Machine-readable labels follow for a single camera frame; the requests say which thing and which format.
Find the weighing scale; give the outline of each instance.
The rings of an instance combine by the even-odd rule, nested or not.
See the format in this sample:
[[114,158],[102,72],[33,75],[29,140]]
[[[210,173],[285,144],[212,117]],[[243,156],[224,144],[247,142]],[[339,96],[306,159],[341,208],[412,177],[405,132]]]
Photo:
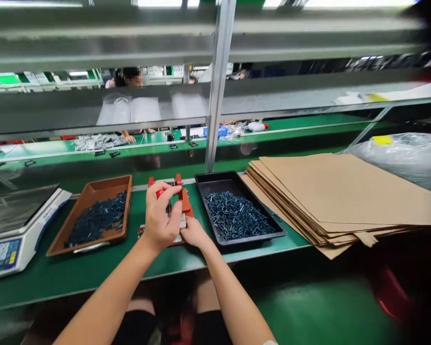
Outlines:
[[0,277],[26,268],[46,227],[71,196],[57,184],[0,195]]

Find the person's left hand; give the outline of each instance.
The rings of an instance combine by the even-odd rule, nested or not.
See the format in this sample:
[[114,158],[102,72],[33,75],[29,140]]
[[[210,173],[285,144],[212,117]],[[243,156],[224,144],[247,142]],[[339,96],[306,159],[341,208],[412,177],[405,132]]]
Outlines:
[[[165,189],[157,199],[157,191]],[[170,186],[164,182],[157,182],[147,190],[147,210],[145,214],[145,229],[140,241],[147,242],[156,253],[169,247],[179,235],[182,202],[177,201],[172,208],[171,216],[166,214],[169,200],[182,186]]]
[[134,142],[136,142],[136,138],[135,138],[135,137],[133,137],[133,136],[126,136],[126,137],[125,137],[125,140],[126,140],[127,142],[129,142],[129,143],[134,143]]

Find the ceiling light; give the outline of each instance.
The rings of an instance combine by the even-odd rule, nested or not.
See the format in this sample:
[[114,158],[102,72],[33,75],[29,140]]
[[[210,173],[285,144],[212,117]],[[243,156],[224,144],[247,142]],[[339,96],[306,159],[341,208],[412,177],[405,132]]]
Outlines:
[[373,7],[410,7],[415,0],[308,0],[304,5],[306,9],[354,9]]
[[267,10],[274,10],[277,9],[279,6],[284,5],[283,0],[265,0],[265,2],[263,3],[263,9],[267,9]]
[[88,75],[87,71],[75,71],[75,72],[69,72],[68,73],[71,77],[79,77],[79,76],[83,76],[83,75]]
[[6,1],[0,0],[0,8],[44,8],[44,7],[83,7],[80,2],[61,1]]
[[182,0],[137,0],[138,7],[181,7]]
[[187,1],[187,7],[198,7],[200,5],[200,0],[188,0]]

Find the metal shelf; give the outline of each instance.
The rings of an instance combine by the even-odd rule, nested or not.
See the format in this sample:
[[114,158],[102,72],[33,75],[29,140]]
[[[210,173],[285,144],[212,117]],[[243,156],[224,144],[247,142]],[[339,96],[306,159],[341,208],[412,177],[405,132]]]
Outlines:
[[286,61],[422,52],[426,25],[399,9],[275,11],[237,8],[230,62]]
[[[157,98],[161,119],[97,126],[103,97],[118,92],[130,95],[132,98]],[[171,85],[143,89],[116,88],[0,94],[0,141],[196,125],[207,121],[207,110],[197,112],[198,109],[184,109],[179,114],[186,113],[188,118],[179,117],[172,103],[175,93],[199,96],[208,93],[208,89],[203,85]]]
[[227,81],[221,121],[431,103],[431,98],[336,105],[346,92],[389,92],[426,84],[417,70],[382,70]]
[[216,8],[0,10],[0,72],[210,63]]

